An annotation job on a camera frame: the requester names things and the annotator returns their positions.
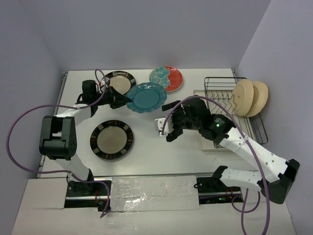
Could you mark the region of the teal scalloped plate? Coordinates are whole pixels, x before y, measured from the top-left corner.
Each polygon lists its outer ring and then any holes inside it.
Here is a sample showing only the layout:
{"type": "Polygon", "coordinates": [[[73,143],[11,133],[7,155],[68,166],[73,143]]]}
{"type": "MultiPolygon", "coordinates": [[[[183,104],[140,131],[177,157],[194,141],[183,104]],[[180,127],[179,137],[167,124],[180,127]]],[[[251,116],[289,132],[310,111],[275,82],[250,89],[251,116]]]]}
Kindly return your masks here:
{"type": "Polygon", "coordinates": [[[159,84],[146,82],[135,85],[125,95],[132,101],[126,106],[136,113],[149,113],[160,108],[167,99],[167,92],[159,84]]]}

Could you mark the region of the beige bird plate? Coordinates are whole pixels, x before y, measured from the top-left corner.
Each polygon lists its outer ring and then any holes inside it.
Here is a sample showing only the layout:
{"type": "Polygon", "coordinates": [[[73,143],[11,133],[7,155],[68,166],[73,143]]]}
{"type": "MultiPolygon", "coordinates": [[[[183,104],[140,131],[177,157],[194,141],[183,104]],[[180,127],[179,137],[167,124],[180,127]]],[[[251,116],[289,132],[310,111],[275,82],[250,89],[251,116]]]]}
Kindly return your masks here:
{"type": "Polygon", "coordinates": [[[246,117],[253,117],[260,113],[265,107],[268,100],[268,87],[264,82],[252,81],[254,96],[250,110],[245,115],[246,117]]]}
{"type": "Polygon", "coordinates": [[[236,115],[245,116],[253,102],[254,89],[249,79],[240,80],[232,91],[232,108],[236,115]]]}

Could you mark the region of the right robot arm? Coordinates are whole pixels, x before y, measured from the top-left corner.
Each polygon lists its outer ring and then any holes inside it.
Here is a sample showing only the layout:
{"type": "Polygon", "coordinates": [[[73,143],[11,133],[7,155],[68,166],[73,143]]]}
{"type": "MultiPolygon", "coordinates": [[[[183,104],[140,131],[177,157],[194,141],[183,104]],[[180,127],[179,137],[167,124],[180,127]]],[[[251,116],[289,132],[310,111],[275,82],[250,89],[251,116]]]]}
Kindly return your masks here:
{"type": "Polygon", "coordinates": [[[167,142],[172,142],[184,130],[195,130],[216,145],[220,145],[251,164],[255,171],[244,171],[220,166],[213,173],[213,188],[224,191],[227,187],[240,187],[258,191],[269,201],[282,204],[289,193],[300,163],[281,158],[245,134],[231,114],[212,114],[205,97],[190,96],[162,106],[169,114],[154,120],[155,128],[167,142]]]}

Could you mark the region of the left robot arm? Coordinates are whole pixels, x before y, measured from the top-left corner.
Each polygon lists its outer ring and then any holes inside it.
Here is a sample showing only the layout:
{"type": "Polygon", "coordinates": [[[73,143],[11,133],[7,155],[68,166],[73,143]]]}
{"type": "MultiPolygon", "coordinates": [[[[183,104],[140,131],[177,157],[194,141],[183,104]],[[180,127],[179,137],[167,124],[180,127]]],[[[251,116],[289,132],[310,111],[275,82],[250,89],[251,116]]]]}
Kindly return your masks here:
{"type": "Polygon", "coordinates": [[[84,195],[92,194],[96,183],[92,171],[76,154],[76,126],[93,117],[99,106],[109,105],[111,109],[117,109],[130,102],[130,98],[115,88],[105,85],[103,91],[98,91],[94,80],[86,80],[82,83],[82,94],[73,108],[56,116],[45,116],[42,120],[40,153],[57,162],[70,182],[78,183],[78,189],[84,195]]]}

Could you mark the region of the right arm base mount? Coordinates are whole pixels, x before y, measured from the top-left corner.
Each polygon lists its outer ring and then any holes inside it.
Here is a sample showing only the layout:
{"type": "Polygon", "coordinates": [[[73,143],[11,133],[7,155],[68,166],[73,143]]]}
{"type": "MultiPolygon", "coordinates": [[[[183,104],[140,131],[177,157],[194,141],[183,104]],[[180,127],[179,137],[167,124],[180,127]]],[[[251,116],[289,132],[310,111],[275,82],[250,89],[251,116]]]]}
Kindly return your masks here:
{"type": "Polygon", "coordinates": [[[194,188],[198,190],[200,205],[229,204],[243,201],[239,187],[227,187],[213,177],[197,177],[194,188]]]}

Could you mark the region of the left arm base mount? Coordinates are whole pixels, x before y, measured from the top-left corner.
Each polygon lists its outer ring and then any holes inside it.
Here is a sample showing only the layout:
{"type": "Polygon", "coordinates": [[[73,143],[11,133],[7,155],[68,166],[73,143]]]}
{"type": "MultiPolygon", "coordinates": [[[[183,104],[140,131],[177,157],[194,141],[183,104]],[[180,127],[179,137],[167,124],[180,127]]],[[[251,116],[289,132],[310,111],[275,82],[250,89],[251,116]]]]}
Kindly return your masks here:
{"type": "Polygon", "coordinates": [[[64,208],[94,208],[102,212],[107,199],[108,191],[102,183],[85,184],[67,179],[64,208]]]}

